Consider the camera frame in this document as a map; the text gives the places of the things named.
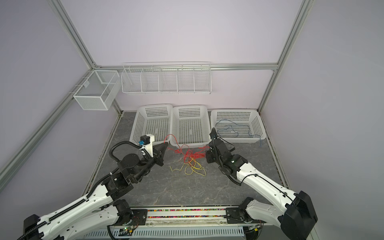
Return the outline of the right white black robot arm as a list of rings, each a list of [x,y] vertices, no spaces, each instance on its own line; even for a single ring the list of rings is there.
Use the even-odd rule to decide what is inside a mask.
[[[312,199],[307,193],[296,193],[279,185],[247,159],[233,154],[219,138],[209,142],[206,160],[209,164],[218,164],[221,173],[236,185],[247,185],[269,201],[269,204],[263,204],[246,198],[239,205],[241,215],[238,221],[260,220],[279,227],[290,240],[307,239],[318,221]]]

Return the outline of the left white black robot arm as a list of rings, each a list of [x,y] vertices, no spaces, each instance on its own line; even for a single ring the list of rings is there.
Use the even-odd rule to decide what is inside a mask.
[[[154,165],[163,166],[168,143],[139,145],[122,141],[111,147],[117,168],[102,177],[89,192],[67,206],[44,216],[24,220],[21,240],[69,240],[106,226],[140,225],[122,196],[142,181]]]

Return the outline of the left white plastic basket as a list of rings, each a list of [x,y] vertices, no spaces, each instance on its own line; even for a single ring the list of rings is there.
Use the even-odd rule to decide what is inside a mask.
[[[130,142],[139,144],[140,137],[151,134],[155,137],[154,145],[161,144],[171,133],[173,106],[170,104],[147,105],[137,110]]]

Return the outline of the white plastic basket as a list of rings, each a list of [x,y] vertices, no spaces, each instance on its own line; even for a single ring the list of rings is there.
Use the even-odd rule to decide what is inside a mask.
[[[262,118],[256,110],[213,110],[211,127],[216,129],[218,137],[230,143],[253,144],[267,137]]]
[[[203,105],[173,108],[170,144],[182,148],[202,148],[210,141],[211,125],[208,109]]]
[[[173,106],[170,104],[147,105],[137,110],[130,142],[139,144],[140,137],[151,134],[155,137],[154,145],[161,144],[171,133]]]

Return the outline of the right white plastic basket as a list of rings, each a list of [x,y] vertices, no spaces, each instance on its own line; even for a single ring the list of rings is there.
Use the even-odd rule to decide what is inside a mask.
[[[218,137],[230,143],[253,144],[267,137],[262,118],[256,110],[213,110],[211,127],[216,129]]]

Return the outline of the middle white plastic basket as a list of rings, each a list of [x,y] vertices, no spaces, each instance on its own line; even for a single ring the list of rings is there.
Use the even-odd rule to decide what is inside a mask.
[[[173,108],[170,144],[182,148],[202,148],[210,141],[211,125],[208,109],[203,105]]]

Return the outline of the white mesh wall box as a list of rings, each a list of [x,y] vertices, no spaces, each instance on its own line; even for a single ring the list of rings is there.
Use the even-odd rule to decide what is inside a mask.
[[[93,70],[74,93],[74,99],[83,110],[107,111],[121,87],[118,71]]]

